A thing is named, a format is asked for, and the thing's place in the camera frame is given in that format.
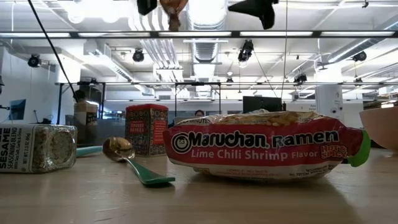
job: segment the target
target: red canister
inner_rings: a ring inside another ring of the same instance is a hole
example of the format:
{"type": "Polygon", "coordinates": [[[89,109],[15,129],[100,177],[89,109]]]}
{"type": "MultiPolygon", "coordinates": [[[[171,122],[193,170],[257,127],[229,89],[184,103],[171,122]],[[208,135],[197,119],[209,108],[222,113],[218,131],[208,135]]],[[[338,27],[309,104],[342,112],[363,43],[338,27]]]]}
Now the red canister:
{"type": "Polygon", "coordinates": [[[126,108],[125,138],[137,156],[166,155],[163,132],[167,129],[169,109],[162,105],[134,105],[126,108]]]}

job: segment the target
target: red plastic wrapper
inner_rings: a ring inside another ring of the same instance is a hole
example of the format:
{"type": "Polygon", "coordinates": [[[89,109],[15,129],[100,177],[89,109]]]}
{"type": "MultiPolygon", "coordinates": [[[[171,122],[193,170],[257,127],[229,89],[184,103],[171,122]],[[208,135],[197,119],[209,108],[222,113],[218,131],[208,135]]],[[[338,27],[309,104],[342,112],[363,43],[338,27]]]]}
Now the red plastic wrapper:
{"type": "Polygon", "coordinates": [[[214,115],[163,133],[174,164],[206,174],[255,180],[323,177],[344,159],[366,162],[366,132],[314,112],[214,115]]]}

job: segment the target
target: spice canister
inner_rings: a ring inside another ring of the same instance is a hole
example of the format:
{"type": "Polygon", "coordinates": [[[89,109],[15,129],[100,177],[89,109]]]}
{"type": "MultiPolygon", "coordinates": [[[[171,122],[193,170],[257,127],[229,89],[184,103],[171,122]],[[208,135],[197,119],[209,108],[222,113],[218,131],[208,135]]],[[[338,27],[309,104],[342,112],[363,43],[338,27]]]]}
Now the spice canister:
{"type": "Polygon", "coordinates": [[[167,129],[169,109],[162,105],[134,105],[126,108],[125,138],[136,156],[164,156],[163,132],[167,129]]]}
{"type": "Polygon", "coordinates": [[[76,162],[74,126],[0,124],[0,172],[42,174],[76,162]]]}

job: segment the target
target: person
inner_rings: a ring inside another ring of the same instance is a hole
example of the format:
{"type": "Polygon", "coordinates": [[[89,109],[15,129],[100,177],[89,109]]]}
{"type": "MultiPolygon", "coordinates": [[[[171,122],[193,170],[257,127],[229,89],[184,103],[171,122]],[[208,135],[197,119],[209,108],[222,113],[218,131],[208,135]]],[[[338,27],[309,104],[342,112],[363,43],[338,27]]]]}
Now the person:
{"type": "Polygon", "coordinates": [[[203,112],[203,110],[197,110],[195,112],[195,117],[200,118],[200,117],[203,117],[203,116],[205,116],[205,112],[203,112]]]}

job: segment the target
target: wooden table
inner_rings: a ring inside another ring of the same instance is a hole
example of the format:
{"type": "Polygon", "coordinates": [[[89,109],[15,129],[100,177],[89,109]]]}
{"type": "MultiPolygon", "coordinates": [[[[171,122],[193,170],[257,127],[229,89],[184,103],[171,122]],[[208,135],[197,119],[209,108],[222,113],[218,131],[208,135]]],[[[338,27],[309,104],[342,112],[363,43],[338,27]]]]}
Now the wooden table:
{"type": "Polygon", "coordinates": [[[0,223],[398,223],[398,158],[375,149],[366,165],[340,165],[314,182],[264,185],[210,177],[165,157],[141,164],[177,181],[141,185],[101,154],[44,175],[0,175],[0,223]]]}

